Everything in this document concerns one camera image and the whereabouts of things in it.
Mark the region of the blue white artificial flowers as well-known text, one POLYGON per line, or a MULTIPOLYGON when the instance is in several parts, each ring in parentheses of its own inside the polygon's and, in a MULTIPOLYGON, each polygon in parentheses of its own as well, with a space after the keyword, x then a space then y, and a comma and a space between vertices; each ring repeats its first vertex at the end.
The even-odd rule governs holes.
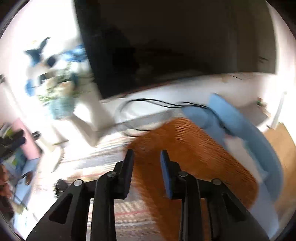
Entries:
POLYGON ((49 40, 47 37, 38 47, 24 51, 30 59, 25 92, 37 97, 53 119, 62 120, 74 114, 77 99, 93 73, 84 44, 44 57, 49 40))

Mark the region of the black jewelry box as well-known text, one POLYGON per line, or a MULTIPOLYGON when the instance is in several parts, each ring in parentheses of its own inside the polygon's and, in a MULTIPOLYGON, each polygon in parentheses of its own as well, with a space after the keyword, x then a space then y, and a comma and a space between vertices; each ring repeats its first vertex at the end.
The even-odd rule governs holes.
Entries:
POLYGON ((54 185, 55 198, 59 198, 67 188, 68 183, 59 179, 54 185))

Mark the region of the striped woven table mat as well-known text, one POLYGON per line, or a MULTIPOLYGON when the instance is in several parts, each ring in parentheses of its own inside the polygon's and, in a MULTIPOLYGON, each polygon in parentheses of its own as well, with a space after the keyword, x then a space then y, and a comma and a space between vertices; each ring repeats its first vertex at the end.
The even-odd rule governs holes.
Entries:
MULTIPOLYGON (((58 180, 68 185, 77 179, 84 182, 97 180, 124 159, 126 148, 133 140, 133 137, 112 133, 93 148, 83 147, 79 151, 76 146, 67 146, 65 157, 54 172, 48 167, 39 170, 34 190, 37 203, 32 205, 37 219, 41 219, 57 200, 54 188, 58 180)), ((132 181, 125 200, 115 200, 114 211, 117 240, 164 240, 135 181, 132 181)))

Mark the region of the green cover book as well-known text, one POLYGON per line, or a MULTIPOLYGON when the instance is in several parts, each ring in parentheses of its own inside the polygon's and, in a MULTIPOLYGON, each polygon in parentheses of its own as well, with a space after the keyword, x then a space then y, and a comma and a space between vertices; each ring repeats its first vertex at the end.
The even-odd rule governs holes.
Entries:
MULTIPOLYGON (((11 136, 16 132, 17 131, 12 130, 9 123, 4 123, 1 127, 1 138, 11 136)), ((1 159, 1 164, 3 164, 13 176, 17 177, 21 175, 26 161, 27 158, 25 157, 25 154, 23 153, 21 147, 19 147, 9 158, 5 160, 1 159)))

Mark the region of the white ribbed vase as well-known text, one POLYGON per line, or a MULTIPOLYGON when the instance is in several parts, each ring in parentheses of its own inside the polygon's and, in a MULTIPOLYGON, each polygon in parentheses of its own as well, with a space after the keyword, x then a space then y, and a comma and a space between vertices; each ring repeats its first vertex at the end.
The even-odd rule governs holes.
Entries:
POLYGON ((96 146, 105 131, 114 125, 111 114, 100 100, 101 95, 97 87, 88 86, 78 97, 74 113, 69 117, 84 140, 92 147, 96 146))

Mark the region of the brown round wooden coaster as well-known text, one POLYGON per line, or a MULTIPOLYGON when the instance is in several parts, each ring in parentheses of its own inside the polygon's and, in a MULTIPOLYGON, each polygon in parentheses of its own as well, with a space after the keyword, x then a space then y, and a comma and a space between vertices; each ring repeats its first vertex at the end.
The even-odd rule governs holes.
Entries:
POLYGON ((30 183, 31 183, 31 181, 32 181, 32 178, 33 178, 33 173, 32 173, 32 171, 27 172, 27 173, 25 174, 25 184, 26 184, 27 186, 30 185, 30 183))

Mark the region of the black television screen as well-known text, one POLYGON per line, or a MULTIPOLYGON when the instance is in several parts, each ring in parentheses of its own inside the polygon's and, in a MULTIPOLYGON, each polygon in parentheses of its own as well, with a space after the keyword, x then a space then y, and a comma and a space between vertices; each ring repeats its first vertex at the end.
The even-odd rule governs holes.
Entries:
POLYGON ((162 82, 276 70, 266 1, 74 1, 102 98, 162 82))

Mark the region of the brown wicker basket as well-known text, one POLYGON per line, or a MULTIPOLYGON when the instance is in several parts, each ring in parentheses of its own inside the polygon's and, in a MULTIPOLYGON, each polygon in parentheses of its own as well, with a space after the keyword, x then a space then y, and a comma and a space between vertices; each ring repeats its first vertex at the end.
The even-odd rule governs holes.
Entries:
POLYGON ((161 170, 161 151, 198 179, 222 180, 246 208, 257 198, 258 183, 242 164, 187 118, 174 119, 133 140, 133 183, 165 240, 178 240, 181 203, 168 199, 161 170))

